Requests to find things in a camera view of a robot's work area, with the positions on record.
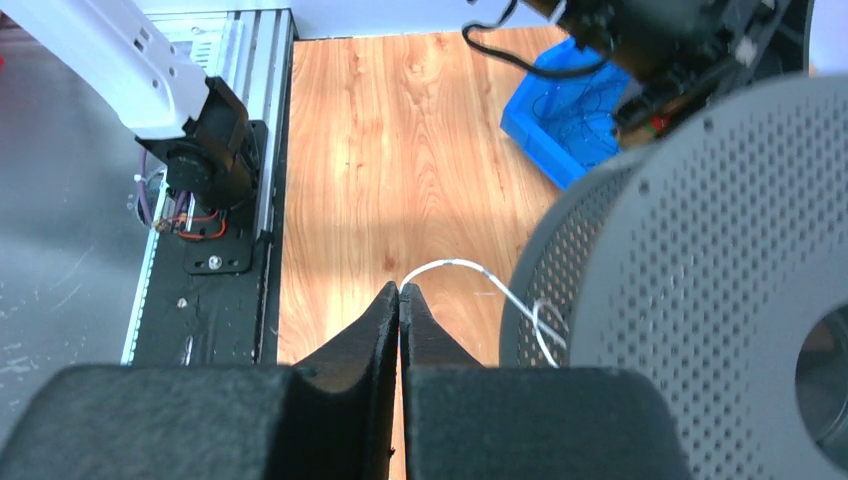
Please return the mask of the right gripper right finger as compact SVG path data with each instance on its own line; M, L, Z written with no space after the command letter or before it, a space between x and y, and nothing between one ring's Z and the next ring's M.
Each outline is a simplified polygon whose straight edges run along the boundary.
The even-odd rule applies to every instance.
M610 367L487 367L400 290L411 479L688 479L669 409L643 375Z

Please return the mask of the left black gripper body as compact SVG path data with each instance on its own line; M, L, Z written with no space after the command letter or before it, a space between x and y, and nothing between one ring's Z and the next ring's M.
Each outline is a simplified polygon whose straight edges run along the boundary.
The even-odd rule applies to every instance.
M814 2L530 1L528 7L631 78L614 109L622 148L671 133L755 82L809 70Z

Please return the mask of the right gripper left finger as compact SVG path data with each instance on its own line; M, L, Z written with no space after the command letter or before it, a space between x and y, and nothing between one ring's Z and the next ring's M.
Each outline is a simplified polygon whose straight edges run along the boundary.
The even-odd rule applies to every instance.
M399 291L293 365L57 373L1 452L5 479L385 479Z

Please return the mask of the black cable spool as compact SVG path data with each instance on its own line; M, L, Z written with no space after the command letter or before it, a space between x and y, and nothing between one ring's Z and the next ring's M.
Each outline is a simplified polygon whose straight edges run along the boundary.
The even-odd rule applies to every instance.
M740 90L574 181L510 281L500 359L661 393L696 479L847 475L847 79Z

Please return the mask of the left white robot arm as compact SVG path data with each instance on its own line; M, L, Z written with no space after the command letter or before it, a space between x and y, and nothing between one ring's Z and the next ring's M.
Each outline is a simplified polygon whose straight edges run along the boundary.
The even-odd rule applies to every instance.
M589 76L608 65L639 91L614 113L620 140L671 130L711 95L776 72L805 69L809 1L535 1L595 62L535 66L476 40L473 50L549 80ZM207 209L236 210L256 195L260 163L245 105L219 77L177 48L131 1L5 1L10 17L84 80L173 174L174 186Z

